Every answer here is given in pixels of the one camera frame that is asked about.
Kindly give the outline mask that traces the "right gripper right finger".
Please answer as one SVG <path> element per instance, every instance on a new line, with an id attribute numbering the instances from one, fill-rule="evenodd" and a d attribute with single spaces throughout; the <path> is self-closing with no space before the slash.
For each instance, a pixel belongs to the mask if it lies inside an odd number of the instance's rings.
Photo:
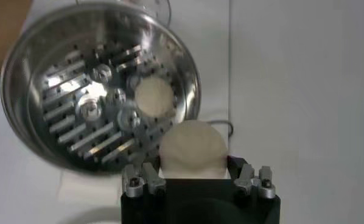
<path id="1" fill-rule="evenodd" d="M 227 169 L 235 186 L 249 196 L 253 188 L 257 189 L 259 198 L 274 199 L 276 187 L 272 182 L 273 172 L 270 166 L 262 166 L 258 175 L 251 164 L 243 158 L 227 156 Z"/>

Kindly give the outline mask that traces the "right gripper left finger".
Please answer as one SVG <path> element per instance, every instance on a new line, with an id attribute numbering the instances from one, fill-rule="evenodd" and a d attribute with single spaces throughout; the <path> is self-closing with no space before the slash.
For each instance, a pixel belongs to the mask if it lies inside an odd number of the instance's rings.
<path id="1" fill-rule="evenodd" d="M 139 169 L 133 164 L 126 165 L 122 172 L 122 193 L 128 198 L 144 195 L 144 188 L 155 198 L 166 195 L 166 180 L 159 176 L 161 160 L 159 156 L 145 159 Z"/>

